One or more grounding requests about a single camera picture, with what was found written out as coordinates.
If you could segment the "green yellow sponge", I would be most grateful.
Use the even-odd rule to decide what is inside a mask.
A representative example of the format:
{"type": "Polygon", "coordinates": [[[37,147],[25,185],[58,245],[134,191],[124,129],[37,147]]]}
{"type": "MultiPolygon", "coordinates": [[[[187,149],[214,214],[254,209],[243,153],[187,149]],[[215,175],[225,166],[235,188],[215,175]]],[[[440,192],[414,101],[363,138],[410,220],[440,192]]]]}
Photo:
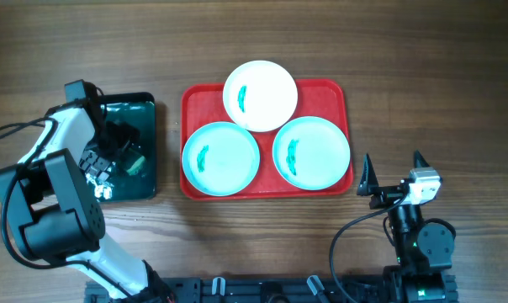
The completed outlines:
{"type": "Polygon", "coordinates": [[[130,176],[138,174],[145,166],[146,158],[144,156],[128,157],[124,161],[124,170],[130,176]]]}

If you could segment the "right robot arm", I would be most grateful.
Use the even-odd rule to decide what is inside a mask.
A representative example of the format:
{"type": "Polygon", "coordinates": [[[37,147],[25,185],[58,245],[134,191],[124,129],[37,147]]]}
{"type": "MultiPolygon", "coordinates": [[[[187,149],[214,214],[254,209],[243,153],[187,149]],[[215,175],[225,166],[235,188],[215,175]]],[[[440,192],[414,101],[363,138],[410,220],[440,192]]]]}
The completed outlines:
{"type": "Polygon", "coordinates": [[[363,160],[357,194],[369,196],[372,210],[386,210],[398,264],[384,269],[388,302],[457,302],[452,267],[456,230],[447,221],[424,219],[421,207],[432,202],[442,178],[424,157],[414,153],[409,176],[394,186],[381,186],[369,156],[363,160]]]}

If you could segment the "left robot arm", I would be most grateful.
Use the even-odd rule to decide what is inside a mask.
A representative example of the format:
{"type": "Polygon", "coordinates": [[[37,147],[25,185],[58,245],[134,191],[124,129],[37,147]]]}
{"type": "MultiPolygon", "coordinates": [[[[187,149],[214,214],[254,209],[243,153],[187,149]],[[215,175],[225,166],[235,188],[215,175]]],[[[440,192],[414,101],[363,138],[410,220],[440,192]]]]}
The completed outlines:
{"type": "Polygon", "coordinates": [[[80,169],[88,144],[118,140],[100,103],[78,99],[30,124],[45,129],[18,163],[0,169],[1,234],[12,259],[38,270],[75,268],[113,300],[173,302],[158,273],[107,235],[80,169]]]}

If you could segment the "white plate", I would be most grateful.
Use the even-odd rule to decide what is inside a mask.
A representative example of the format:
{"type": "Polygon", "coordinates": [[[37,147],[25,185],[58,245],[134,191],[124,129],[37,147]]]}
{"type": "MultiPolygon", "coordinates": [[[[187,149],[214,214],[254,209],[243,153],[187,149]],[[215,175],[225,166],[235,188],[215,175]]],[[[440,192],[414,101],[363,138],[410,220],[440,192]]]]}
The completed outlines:
{"type": "Polygon", "coordinates": [[[304,116],[276,134],[272,156],[283,179],[298,189],[328,189],[351,167],[351,147],[343,131],[329,120],[304,116]]]}
{"type": "Polygon", "coordinates": [[[226,79],[223,105],[231,120],[253,132],[281,127],[297,109],[299,92],[291,74],[272,61],[249,61],[226,79]]]}
{"type": "Polygon", "coordinates": [[[261,154],[250,132],[230,122],[194,131],[183,147],[182,169],[199,192],[224,197],[245,189],[256,177],[261,154]]]}

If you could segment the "white plate top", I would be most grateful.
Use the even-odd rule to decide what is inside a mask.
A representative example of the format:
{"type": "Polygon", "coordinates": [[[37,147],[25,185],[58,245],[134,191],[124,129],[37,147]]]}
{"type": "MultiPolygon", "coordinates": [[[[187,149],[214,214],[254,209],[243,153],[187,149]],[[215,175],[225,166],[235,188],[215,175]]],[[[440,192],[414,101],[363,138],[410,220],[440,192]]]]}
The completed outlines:
{"type": "Polygon", "coordinates": [[[297,109],[299,92],[291,74],[272,61],[249,61],[226,79],[223,105],[231,120],[253,132],[281,127],[297,109]]]}

